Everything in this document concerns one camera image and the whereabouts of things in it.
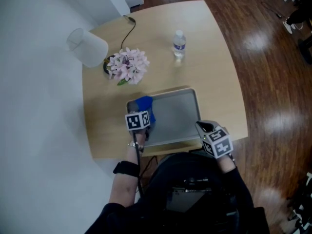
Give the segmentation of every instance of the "water bottle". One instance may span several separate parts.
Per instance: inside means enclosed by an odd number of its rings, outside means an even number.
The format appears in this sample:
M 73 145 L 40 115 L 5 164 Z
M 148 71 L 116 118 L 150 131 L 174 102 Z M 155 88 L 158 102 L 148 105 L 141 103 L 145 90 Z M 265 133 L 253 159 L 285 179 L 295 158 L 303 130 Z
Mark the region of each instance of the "water bottle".
M 175 52 L 176 57 L 178 58 L 184 57 L 185 43 L 186 43 L 186 39 L 185 39 L 185 36 L 183 35 L 183 31 L 177 30 L 175 32 L 175 37 L 174 37 L 174 52 Z

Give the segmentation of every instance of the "green leaf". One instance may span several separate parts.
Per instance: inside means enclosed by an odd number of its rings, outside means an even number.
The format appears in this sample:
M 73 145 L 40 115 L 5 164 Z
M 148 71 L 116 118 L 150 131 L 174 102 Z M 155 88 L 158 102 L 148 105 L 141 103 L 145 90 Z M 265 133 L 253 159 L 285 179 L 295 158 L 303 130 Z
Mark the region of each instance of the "green leaf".
M 122 79 L 122 80 L 120 80 L 120 82 L 118 82 L 117 86 L 121 86 L 125 83 L 127 83 L 127 81 L 125 79 Z

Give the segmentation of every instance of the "black cable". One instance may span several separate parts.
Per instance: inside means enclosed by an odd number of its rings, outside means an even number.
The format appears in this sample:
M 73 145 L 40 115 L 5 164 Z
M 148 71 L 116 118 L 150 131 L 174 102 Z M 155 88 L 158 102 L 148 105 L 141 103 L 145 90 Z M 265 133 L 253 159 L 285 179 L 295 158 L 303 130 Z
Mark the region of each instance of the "black cable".
M 281 14 L 281 13 L 279 13 L 278 11 L 272 9 L 272 6 L 270 6 L 270 5 L 267 4 L 266 2 L 262 1 L 261 4 L 262 4 L 262 6 L 263 6 L 264 8 L 266 8 L 267 10 L 269 10 L 269 11 L 273 12 L 274 14 L 276 14 L 277 17 L 279 17 L 279 18 L 285 18 L 285 19 L 287 18 L 287 17 L 284 16 L 283 14 Z
M 132 17 L 128 17 L 128 16 L 124 16 L 124 17 L 128 18 L 131 22 L 134 22 L 134 23 L 135 23 L 135 25 L 134 25 L 134 26 L 133 26 L 133 28 L 129 31 L 129 33 L 126 35 L 126 37 L 123 39 L 123 41 L 122 41 L 122 43 L 121 43 L 121 47 L 120 47 L 120 49 L 122 49 L 123 42 L 126 40 L 126 38 L 127 38 L 127 37 L 128 37 L 128 35 L 131 33 L 131 31 L 133 31 L 133 30 L 134 30 L 134 28 L 136 27 L 136 24 L 137 24 L 137 22 L 136 22 L 136 20 L 135 20 L 134 18 L 132 18 Z
M 137 137 L 136 137 L 136 134 L 134 133 L 134 131 L 132 131 L 132 135 L 133 135 L 133 142 L 135 143 L 135 146 L 136 146 L 136 158 L 137 158 L 137 165 L 139 167 L 141 167 L 140 165 L 140 151 L 138 149 L 138 146 L 137 146 Z M 137 178 L 137 187 L 138 187 L 138 191 L 140 193 L 140 197 L 144 197 L 144 193 L 143 193 L 143 189 L 142 189 L 142 185 L 141 185 L 141 178 L 138 177 Z
M 140 178 L 142 178 L 142 177 L 143 177 L 143 174 L 144 174 L 147 170 L 149 170 L 149 169 L 152 167 L 153 158 L 156 160 L 156 164 L 158 165 L 157 156 L 153 156 L 153 157 L 148 161 L 146 167 L 144 168 L 143 172 L 141 173 Z

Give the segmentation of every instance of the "flower bouquet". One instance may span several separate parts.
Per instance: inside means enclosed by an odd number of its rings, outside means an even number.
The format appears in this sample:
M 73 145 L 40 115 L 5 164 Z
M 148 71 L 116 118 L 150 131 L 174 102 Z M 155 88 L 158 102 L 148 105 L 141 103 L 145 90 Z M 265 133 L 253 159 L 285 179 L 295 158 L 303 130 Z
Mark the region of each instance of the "flower bouquet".
M 109 79 L 114 76 L 115 80 L 119 80 L 117 85 L 137 84 L 142 80 L 144 73 L 147 72 L 146 67 L 149 65 L 150 62 L 147 60 L 144 51 L 126 48 L 125 52 L 121 49 L 119 53 L 110 57 L 107 71 Z

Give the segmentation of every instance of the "white lampshade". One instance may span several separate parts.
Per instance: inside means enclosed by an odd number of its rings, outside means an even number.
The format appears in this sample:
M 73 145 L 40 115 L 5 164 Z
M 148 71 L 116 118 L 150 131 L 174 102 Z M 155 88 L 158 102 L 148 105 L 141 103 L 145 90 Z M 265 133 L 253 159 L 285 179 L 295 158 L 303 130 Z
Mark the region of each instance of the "white lampshade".
M 84 29 L 75 29 L 67 38 L 70 52 L 89 68 L 99 66 L 106 58 L 108 44 Z

